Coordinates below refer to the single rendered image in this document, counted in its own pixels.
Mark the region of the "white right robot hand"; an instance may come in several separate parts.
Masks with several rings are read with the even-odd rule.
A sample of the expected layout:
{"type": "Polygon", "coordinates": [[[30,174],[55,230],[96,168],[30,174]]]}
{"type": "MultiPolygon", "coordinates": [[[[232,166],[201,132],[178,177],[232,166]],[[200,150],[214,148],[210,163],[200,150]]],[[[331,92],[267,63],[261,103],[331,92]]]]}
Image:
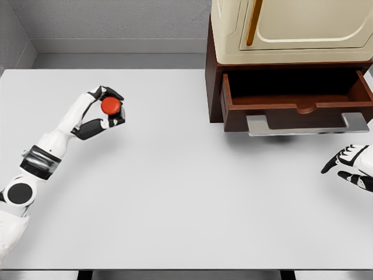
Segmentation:
{"type": "Polygon", "coordinates": [[[339,171],[337,175],[359,188],[373,193],[373,145],[349,145],[332,157],[321,170],[327,173],[331,168],[342,164],[355,167],[363,175],[339,171]]]}

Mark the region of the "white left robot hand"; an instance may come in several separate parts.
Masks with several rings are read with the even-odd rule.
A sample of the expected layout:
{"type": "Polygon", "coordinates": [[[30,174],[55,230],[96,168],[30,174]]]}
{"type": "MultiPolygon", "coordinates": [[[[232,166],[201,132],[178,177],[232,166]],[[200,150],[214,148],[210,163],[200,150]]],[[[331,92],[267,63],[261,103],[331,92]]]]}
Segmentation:
{"type": "Polygon", "coordinates": [[[68,135],[74,135],[81,140],[89,139],[109,128],[125,123],[125,111],[122,101],[124,98],[110,87],[99,86],[93,90],[81,94],[68,112],[63,116],[57,129],[68,135]],[[93,119],[82,124],[83,117],[88,109],[96,101],[103,101],[107,97],[119,100],[117,113],[108,115],[106,119],[93,119]]]}

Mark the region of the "red round switch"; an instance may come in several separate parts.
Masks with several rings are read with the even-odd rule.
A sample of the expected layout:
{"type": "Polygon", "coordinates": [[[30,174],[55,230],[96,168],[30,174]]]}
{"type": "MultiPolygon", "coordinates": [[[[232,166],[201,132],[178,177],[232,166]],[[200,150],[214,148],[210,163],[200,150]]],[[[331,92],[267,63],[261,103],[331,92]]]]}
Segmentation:
{"type": "Polygon", "coordinates": [[[114,115],[120,111],[122,103],[115,97],[106,97],[101,102],[101,110],[106,115],[114,115]]]}

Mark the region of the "brown wooden drawer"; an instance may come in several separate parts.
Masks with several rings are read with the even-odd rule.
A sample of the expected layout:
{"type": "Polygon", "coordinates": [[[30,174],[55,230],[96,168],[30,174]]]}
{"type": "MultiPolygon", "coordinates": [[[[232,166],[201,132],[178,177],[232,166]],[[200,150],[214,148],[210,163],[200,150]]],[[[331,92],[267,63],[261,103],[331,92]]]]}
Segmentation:
{"type": "Polygon", "coordinates": [[[341,113],[373,119],[373,91],[359,69],[231,71],[223,75],[224,130],[247,132],[247,116],[280,123],[336,120],[341,113]]]}

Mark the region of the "brown wooden cabinet frame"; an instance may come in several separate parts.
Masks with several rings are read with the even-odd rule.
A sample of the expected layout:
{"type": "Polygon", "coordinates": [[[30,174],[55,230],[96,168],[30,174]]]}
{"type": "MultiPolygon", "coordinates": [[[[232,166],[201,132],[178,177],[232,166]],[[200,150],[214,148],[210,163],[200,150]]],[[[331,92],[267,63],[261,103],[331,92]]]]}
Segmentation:
{"type": "Polygon", "coordinates": [[[223,121],[223,111],[220,101],[221,81],[224,72],[248,71],[248,70],[277,70],[277,69],[328,69],[328,68],[357,68],[366,73],[373,65],[373,58],[367,61],[341,61],[341,62],[292,62],[292,63],[250,63],[250,64],[221,64],[217,61],[214,45],[212,24],[209,23],[207,36],[207,52],[205,79],[207,90],[207,102],[209,108],[209,119],[211,123],[223,121]]]}

